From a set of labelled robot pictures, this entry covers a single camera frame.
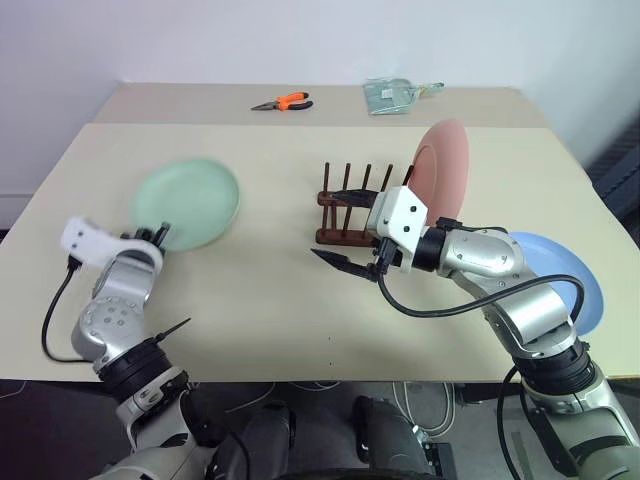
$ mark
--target tabletop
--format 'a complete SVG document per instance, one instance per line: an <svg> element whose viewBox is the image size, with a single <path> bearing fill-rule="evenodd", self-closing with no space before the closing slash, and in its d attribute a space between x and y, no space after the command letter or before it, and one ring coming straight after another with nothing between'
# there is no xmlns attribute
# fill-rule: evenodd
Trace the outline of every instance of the tabletop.
<svg viewBox="0 0 640 480"><path fill-rule="evenodd" d="M512 363L479 311L405 317L374 284L309 251L322 218L315 197L324 163L341 170L350 162L356 176L371 163L374 189L393 163L402 167L390 181L397 185L427 127L86 125L0 245L0 377L96 380L89 366L54 364L40 351L42 318L65 275L59 237L67 219L80 214L116 234L130 230L129 201L145 176L210 157L238 178L237 218L217 241L167 254L145 308L150 333L193 318L164 343L193 380L501 379ZM586 337L594 359L607 375L638 375L640 253L582 168L547 128L469 127L467 134L471 164L459 220L536 232L576 253L605 299L602 324ZM354 225L363 220L352 217ZM367 249L331 249L359 263L372 258ZM73 354L70 333L98 273L83 267L56 309L50 345L61 355ZM388 283L416 308L470 300L426 272L395 271Z"/></svg>

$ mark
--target pliers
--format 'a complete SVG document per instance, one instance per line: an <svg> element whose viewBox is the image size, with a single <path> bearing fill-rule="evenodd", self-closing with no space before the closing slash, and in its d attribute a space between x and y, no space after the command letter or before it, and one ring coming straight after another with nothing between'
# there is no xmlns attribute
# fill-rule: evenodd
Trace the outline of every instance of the pliers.
<svg viewBox="0 0 640 480"><path fill-rule="evenodd" d="M286 97L276 97L275 101L263 103L262 105L257 105L253 107L251 110L306 110L307 108L313 105L311 100L307 100L306 102L300 103L300 100L304 100L305 98L309 98L309 94L307 92L296 92Z"/></svg>

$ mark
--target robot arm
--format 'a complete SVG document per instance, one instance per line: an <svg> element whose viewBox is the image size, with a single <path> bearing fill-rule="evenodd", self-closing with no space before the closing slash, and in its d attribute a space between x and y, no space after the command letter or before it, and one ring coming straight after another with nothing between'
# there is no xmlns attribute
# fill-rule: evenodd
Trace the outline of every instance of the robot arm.
<svg viewBox="0 0 640 480"><path fill-rule="evenodd" d="M378 282L392 305L408 315L439 317L459 309L421 312L400 306L384 283L390 265L436 271L476 299L534 282L522 249L504 229L472 229L449 219L425 231L427 209L408 187L387 192L333 194L370 207L367 230L379 243L375 263L355 265L314 250L347 273ZM548 283L538 282L482 307L485 319L513 358L536 408L530 418L554 467L583 480L640 478L640 441L598 366L576 334L573 320Z"/></svg>
<svg viewBox="0 0 640 480"><path fill-rule="evenodd" d="M86 220L72 218L62 246L85 264L103 268L92 299L80 314L72 344L104 382L119 406L132 454L97 479L193 479L211 473L224 429L198 408L187 373L173 366L159 343L183 321L152 337L144 305L162 269L160 248L169 225L155 234L114 238Z"/></svg>

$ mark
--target wall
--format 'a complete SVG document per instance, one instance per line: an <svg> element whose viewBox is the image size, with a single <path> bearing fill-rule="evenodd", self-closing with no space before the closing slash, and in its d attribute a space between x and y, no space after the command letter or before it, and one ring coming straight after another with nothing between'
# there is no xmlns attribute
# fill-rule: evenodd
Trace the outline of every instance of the wall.
<svg viewBox="0 0 640 480"><path fill-rule="evenodd" d="M522 88L583 165L638 109L637 0L0 0L0 228L119 81Z"/></svg>

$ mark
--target floor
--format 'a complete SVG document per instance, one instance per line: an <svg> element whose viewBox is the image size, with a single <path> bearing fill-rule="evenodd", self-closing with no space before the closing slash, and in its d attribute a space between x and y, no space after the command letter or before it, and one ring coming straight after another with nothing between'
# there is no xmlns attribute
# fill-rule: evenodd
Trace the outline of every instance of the floor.
<svg viewBox="0 0 640 480"><path fill-rule="evenodd" d="M116 404L110 398L70 390L60 384L37 382L27 382L17 395L4 396L19 391L22 385L21 381L0 381L3 478L85 479L129 453L115 415ZM212 401L219 402L224 409L257 398L270 387L269 383L201 384ZM307 392L287 383L276 385L265 401L286 401L298 418L290 472L364 467L355 453L349 419L352 401L361 394L393 399L389 382L345 382L323 392ZM445 406L441 384L410 383L409 395L418 422L433 425L440 421ZM638 428L638 402L624 395L621 401ZM231 414L232 423L241 426L262 403ZM517 398L508 398L505 405L506 432L512 452L515 455L512 441L516 438L524 446L527 457L524 464L532 472L526 472L524 478L564 478L551 468L523 419ZM439 441L452 443L461 480L509 478L498 448L495 401L458 405L453 429Z"/></svg>

